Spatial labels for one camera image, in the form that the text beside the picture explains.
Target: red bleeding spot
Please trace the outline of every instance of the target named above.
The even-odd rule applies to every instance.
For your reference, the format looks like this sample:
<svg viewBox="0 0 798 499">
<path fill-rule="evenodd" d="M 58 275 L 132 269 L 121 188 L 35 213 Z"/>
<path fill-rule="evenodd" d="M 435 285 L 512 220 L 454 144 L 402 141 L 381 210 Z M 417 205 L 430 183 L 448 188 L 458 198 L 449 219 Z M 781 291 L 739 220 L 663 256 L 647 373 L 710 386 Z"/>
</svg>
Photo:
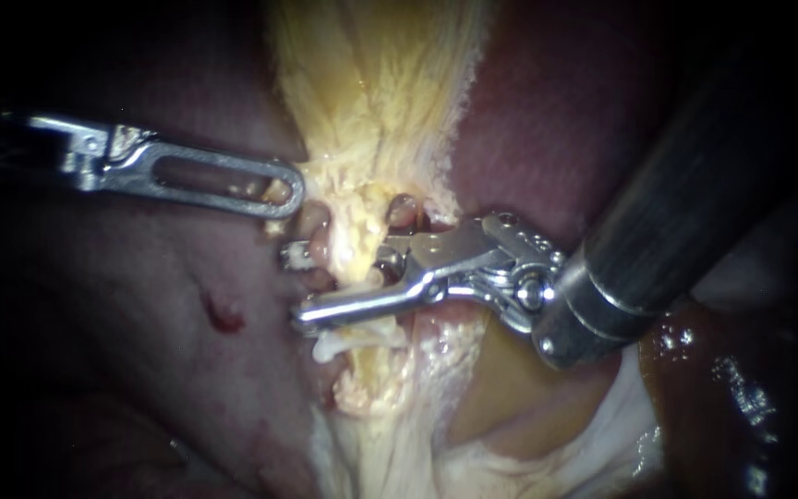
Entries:
<svg viewBox="0 0 798 499">
<path fill-rule="evenodd" d="M 208 314 L 208 322 L 220 333 L 237 333 L 245 327 L 245 317 L 242 317 L 242 312 L 233 300 L 222 303 L 205 291 L 202 293 L 202 305 Z"/>
</svg>

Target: blood spot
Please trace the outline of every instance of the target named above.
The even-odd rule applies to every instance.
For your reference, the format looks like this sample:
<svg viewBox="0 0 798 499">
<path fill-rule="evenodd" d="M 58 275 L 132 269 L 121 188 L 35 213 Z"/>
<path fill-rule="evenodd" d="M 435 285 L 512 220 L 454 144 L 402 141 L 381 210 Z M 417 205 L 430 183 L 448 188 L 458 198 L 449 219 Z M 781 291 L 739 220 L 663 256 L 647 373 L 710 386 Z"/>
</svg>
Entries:
<svg viewBox="0 0 798 499">
<path fill-rule="evenodd" d="M 208 322 L 220 333 L 237 333 L 245 327 L 245 317 L 239 304 L 233 299 L 219 300 L 208 291 L 202 292 L 202 305 L 208 314 Z"/>
</svg>

